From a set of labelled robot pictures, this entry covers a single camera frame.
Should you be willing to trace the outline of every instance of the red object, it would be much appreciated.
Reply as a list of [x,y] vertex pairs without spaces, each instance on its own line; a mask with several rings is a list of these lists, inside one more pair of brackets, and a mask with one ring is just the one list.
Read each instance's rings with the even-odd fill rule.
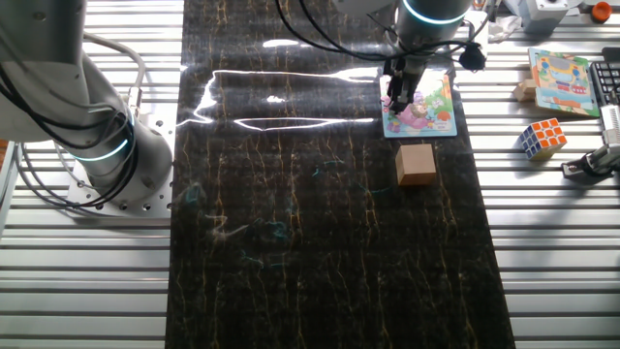
[[611,6],[605,1],[602,1],[592,8],[592,19],[598,23],[605,23],[611,16],[611,12]]

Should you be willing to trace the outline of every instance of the cube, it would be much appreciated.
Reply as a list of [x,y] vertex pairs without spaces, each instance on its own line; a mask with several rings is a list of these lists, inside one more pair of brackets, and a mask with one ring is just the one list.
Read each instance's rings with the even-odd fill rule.
[[567,143],[556,118],[531,124],[519,136],[519,142],[528,160],[548,159]]
[[431,144],[401,145],[396,154],[398,185],[429,185],[435,181]]

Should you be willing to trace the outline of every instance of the picture book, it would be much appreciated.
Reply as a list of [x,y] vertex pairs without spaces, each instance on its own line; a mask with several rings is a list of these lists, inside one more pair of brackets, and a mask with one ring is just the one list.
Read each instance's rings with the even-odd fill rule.
[[587,59],[538,48],[529,53],[539,107],[600,116]]
[[390,76],[380,78],[386,138],[418,138],[456,136],[450,79],[443,72],[427,70],[414,93],[413,103],[404,111],[389,109]]

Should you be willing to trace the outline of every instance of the black device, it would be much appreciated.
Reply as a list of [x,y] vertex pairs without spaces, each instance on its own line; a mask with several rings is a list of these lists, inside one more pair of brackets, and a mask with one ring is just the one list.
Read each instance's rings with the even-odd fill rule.
[[599,106],[617,104],[617,101],[613,101],[611,91],[615,88],[616,94],[620,93],[620,60],[616,62],[592,62],[590,74],[597,92]]

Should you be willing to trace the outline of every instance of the wooden block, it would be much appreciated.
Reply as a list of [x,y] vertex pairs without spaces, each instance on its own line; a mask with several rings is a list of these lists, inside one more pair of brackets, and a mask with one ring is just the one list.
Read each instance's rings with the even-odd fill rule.
[[431,144],[401,145],[396,154],[398,185],[429,185],[435,181]]
[[519,102],[534,101],[536,97],[536,82],[533,79],[526,79],[516,86],[512,94]]
[[536,82],[534,79],[525,79],[522,83],[523,92],[525,94],[536,94]]

